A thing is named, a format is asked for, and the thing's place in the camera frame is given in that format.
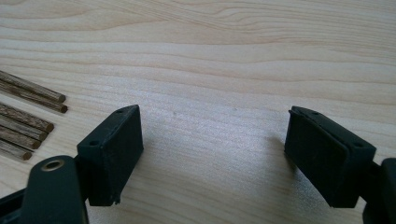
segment wood grain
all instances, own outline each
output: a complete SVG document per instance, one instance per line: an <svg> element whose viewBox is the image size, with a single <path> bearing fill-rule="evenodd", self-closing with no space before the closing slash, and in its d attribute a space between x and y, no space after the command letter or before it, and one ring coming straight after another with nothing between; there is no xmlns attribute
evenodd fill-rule
<svg viewBox="0 0 396 224"><path fill-rule="evenodd" d="M145 151L101 223L362 223L333 209L284 157L293 105L396 157L396 2L1 1L0 70L67 95L26 164L0 160L0 196L139 104Z"/></svg>
<svg viewBox="0 0 396 224"><path fill-rule="evenodd" d="M10 119L14 119L21 123L25 123L29 126L32 126L46 133L52 132L54 128L53 124L46 120L40 119L34 115L21 111L15 107L4 105L1 103L0 103L0 115L6 116Z"/></svg>
<svg viewBox="0 0 396 224"><path fill-rule="evenodd" d="M28 137L39 140L41 142L44 141L48 136L48 134L44 131L38 130L23 123L19 123L13 119L9 119L1 115L0 115L0 125L17 133L21 133Z"/></svg>
<svg viewBox="0 0 396 224"><path fill-rule="evenodd" d="M63 103L66 100L66 96L63 94L60 94L59 92L49 90L49 89L42 87L40 85L37 85L33 82L21 79L19 77L12 76L11 74L4 72L4 71L0 71L0 80L7 82L13 86L17 86L22 89L25 89L27 91L31 91L34 94L38 94L43 97L46 97L52 101Z"/></svg>
<svg viewBox="0 0 396 224"><path fill-rule="evenodd" d="M67 106L63 105L61 103L53 102L47 98L41 97L39 95L35 95L34 93L30 91L26 91L24 89L15 87L7 82L1 81L0 80L0 91L4 91L6 93L21 97L24 100L36 103L38 105L43 105L49 109L61 112L61 113L66 113L67 111Z"/></svg>
<svg viewBox="0 0 396 224"><path fill-rule="evenodd" d="M41 142L21 133L14 132L2 125L0 125L0 139L8 142L27 147L30 149L38 149Z"/></svg>
<svg viewBox="0 0 396 224"><path fill-rule="evenodd" d="M32 157L32 152L23 147L12 145L8 142L0 140L0 153L6 154L18 160L27 161Z"/></svg>

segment light wood surface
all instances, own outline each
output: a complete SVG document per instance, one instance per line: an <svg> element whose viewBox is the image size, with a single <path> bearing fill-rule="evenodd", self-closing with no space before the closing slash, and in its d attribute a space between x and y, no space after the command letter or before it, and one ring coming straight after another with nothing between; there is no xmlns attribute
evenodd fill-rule
<svg viewBox="0 0 396 224"><path fill-rule="evenodd" d="M0 197L139 104L145 151L121 204L91 223L362 223L285 160L292 105L396 157L396 2L0 0L0 70L67 96L32 159L0 158Z"/></svg>

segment wooden stick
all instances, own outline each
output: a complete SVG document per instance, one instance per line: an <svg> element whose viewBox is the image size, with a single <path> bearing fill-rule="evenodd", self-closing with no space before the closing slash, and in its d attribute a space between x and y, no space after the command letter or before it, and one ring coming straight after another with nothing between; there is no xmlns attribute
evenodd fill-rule
<svg viewBox="0 0 396 224"><path fill-rule="evenodd" d="M27 161L32 157L32 152L29 150L3 140L0 140L0 151L23 161Z"/></svg>
<svg viewBox="0 0 396 224"><path fill-rule="evenodd" d="M34 138L39 141L44 141L48 134L44 131L38 130L36 128L30 127L24 123L19 123L13 119L9 119L5 116L0 115L0 125L6 127L17 133L24 134L28 137Z"/></svg>
<svg viewBox="0 0 396 224"><path fill-rule="evenodd" d="M31 137L25 136L21 133L14 132L6 127L0 125L0 139L8 142L27 147L30 149L38 149L41 142Z"/></svg>
<svg viewBox="0 0 396 224"><path fill-rule="evenodd" d="M30 91L26 91L22 88L12 86L11 84L0 80L0 91L7 92L9 94L21 97L22 99L34 102L39 105L43 105L49 109L56 110L61 113L67 111L67 106L58 102L51 101L42 96L36 95Z"/></svg>
<svg viewBox="0 0 396 224"><path fill-rule="evenodd" d="M9 105L3 105L0 103L0 115L9 117L10 119L15 119L21 123L30 125L38 130L44 131L46 133L52 132L54 126L52 123L35 117L34 115L28 114L17 108Z"/></svg>
<svg viewBox="0 0 396 224"><path fill-rule="evenodd" d="M17 86L27 91L31 91L35 94L46 97L52 101L63 103L66 100L66 96L60 94L59 92L52 91L20 77L14 77L7 72L0 71L0 80L7 82L13 86Z"/></svg>

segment screw hole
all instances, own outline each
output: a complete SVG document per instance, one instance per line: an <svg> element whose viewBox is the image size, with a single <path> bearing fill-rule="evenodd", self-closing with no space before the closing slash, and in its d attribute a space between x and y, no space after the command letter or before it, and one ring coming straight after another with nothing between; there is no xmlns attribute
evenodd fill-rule
<svg viewBox="0 0 396 224"><path fill-rule="evenodd" d="M353 146L355 146L355 147L363 147L363 145L361 143L354 143Z"/></svg>
<svg viewBox="0 0 396 224"><path fill-rule="evenodd" d="M99 144L99 141L91 141L90 142L91 147L97 146L98 144Z"/></svg>
<svg viewBox="0 0 396 224"><path fill-rule="evenodd" d="M61 168L64 165L64 161L57 160L57 161L50 161L47 162L45 165L41 167L42 171L50 172Z"/></svg>

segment black clamp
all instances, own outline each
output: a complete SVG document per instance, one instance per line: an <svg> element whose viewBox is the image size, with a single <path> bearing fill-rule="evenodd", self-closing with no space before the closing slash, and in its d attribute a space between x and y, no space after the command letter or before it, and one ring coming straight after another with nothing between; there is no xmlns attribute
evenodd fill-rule
<svg viewBox="0 0 396 224"><path fill-rule="evenodd" d="M119 203L142 152L139 106L119 109L78 144L74 159L57 156L35 165L26 189L0 200L0 223L88 223L85 201Z"/></svg>
<svg viewBox="0 0 396 224"><path fill-rule="evenodd" d="M365 224L396 223L396 159L373 162L375 147L316 111L293 106L285 153L331 207L366 202Z"/></svg>

